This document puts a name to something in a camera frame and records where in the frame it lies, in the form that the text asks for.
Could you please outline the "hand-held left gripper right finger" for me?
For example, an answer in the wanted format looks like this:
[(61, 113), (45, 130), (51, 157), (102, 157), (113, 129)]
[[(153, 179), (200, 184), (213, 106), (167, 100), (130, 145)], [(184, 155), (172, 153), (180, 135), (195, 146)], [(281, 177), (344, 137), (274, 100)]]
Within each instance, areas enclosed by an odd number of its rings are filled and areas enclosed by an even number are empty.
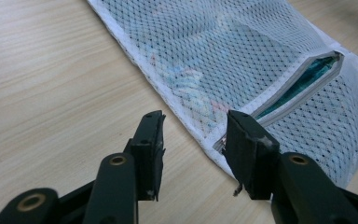
[(251, 116), (227, 113), (227, 164), (253, 200), (270, 200), (276, 224), (358, 224), (358, 209), (312, 158), (280, 152)]

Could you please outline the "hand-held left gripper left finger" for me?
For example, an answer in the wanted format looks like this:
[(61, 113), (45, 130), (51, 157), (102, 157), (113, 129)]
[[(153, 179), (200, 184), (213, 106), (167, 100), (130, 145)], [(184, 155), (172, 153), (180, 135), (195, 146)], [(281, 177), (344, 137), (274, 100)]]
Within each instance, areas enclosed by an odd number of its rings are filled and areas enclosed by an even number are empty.
[(138, 224), (138, 202), (158, 199), (164, 119), (160, 110), (145, 114), (124, 151), (102, 160), (82, 224)]

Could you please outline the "white mesh laundry bag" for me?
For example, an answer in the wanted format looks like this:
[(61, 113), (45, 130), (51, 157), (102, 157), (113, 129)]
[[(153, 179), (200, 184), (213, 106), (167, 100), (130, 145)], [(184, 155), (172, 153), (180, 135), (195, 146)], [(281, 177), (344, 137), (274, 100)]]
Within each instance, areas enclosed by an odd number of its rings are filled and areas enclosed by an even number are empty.
[[(358, 169), (358, 56), (286, 0), (88, 0), (205, 153), (225, 166), (227, 112), (253, 116), (282, 151), (339, 186)], [(333, 67), (261, 119), (316, 59)]]

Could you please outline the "teal patterned cloth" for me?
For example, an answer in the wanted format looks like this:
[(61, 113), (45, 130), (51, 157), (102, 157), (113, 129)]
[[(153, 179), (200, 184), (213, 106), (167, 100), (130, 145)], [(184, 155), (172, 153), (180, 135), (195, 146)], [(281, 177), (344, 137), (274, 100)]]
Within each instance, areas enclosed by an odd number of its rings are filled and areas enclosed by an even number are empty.
[(282, 93), (279, 98), (277, 98), (273, 103), (269, 104), (268, 107), (260, 112), (256, 118), (261, 119), (267, 114), (289, 102), (308, 86), (326, 74), (337, 61), (338, 56), (329, 56), (314, 60), (304, 71), (304, 73), (284, 93)]

